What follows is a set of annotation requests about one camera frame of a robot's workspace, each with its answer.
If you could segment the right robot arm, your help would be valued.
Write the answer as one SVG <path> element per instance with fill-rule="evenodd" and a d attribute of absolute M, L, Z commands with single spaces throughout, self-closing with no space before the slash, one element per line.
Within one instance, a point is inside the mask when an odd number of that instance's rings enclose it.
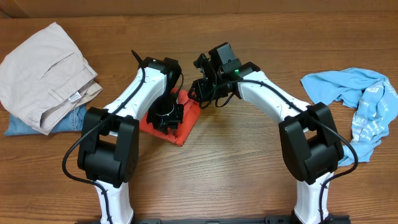
<path fill-rule="evenodd" d="M 343 147 L 330 109 L 311 105 L 272 83 L 254 63 L 241 63 L 225 42 L 194 61 L 203 78 L 193 82 L 189 98 L 205 109 L 232 96 L 252 103 L 279 127 L 285 166 L 297 181 L 297 202 L 290 216 L 266 217 L 267 223 L 349 223 L 327 210 L 328 187 Z"/>

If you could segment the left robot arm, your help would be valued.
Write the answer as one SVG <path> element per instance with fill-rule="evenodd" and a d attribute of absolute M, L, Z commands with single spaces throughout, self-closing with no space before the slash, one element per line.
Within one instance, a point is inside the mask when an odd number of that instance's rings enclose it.
<path fill-rule="evenodd" d="M 139 61 L 136 78 L 116 100 L 86 112 L 77 165 L 98 193 L 100 223 L 133 223 L 128 182 L 139 157 L 139 123 L 146 118 L 164 134 L 178 128 L 183 105 L 172 89 L 181 74 L 177 60 L 147 57 Z"/>

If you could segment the red printed t-shirt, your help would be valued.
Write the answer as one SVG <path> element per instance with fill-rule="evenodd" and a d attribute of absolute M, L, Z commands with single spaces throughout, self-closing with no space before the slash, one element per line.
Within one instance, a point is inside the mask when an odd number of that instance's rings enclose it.
<path fill-rule="evenodd" d="M 180 91 L 178 102 L 184 105 L 184 111 L 183 122 L 179 124 L 176 131 L 169 131 L 168 134 L 164 134 L 158 130 L 155 130 L 153 125 L 146 122 L 147 114 L 145 114 L 141 120 L 139 129 L 147 134 L 164 139 L 178 146 L 183 146 L 188 138 L 188 135 L 190 134 L 190 131 L 200 116 L 201 109 L 196 101 L 188 97 L 188 91 L 186 90 Z"/>

